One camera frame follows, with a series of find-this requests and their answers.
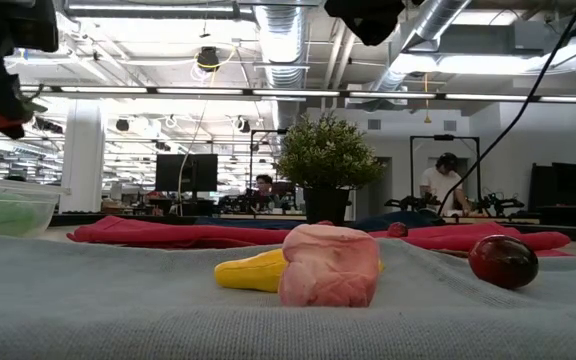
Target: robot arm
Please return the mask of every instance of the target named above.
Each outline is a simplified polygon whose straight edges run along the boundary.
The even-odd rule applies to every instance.
[[[55,52],[58,30],[52,0],[0,0],[0,132],[24,136],[22,124],[41,107],[21,95],[19,77],[8,74],[4,57],[15,47]]]

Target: blue fabric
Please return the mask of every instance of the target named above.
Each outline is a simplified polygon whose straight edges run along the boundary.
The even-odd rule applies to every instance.
[[[349,225],[348,227],[365,232],[385,231],[396,222],[406,224],[409,229],[434,226],[432,221],[414,211],[397,211],[389,214],[369,217]]]
[[[210,217],[199,217],[195,225],[218,225],[248,229],[292,230],[303,224],[301,221],[289,220],[232,220]]]
[[[396,222],[406,224],[409,229],[434,226],[432,221],[419,213],[412,211],[398,211],[380,216],[373,216],[354,222],[348,227],[365,232],[385,231]],[[232,220],[210,217],[199,217],[195,225],[218,225],[236,228],[268,229],[268,230],[292,230],[303,224],[301,221],[289,220]]]

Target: man with headphones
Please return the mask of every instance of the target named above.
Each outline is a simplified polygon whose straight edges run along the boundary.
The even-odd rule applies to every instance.
[[[436,195],[439,201],[443,201],[448,191],[461,180],[459,174],[455,172],[457,169],[457,156],[452,153],[445,153],[439,157],[435,167],[428,168],[421,176],[421,196],[425,193]],[[461,185],[453,193],[457,201],[461,204],[464,215],[470,212],[470,204],[464,195]],[[455,209],[455,198],[451,194],[446,201],[444,213],[446,215],[448,210]]]

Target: yellow banana toy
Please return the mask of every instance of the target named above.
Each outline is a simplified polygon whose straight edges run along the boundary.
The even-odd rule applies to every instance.
[[[285,267],[284,255],[281,249],[276,249],[251,258],[226,261],[217,265],[215,280],[219,286],[225,288],[276,293]],[[379,271],[384,271],[381,261]]]

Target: red ball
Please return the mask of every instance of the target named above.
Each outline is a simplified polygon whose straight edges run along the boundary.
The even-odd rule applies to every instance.
[[[521,241],[504,235],[489,236],[470,250],[470,268],[481,280],[505,289],[530,284],[539,272],[534,251]]]
[[[388,227],[388,237],[407,237],[408,227],[404,223],[394,223]]]

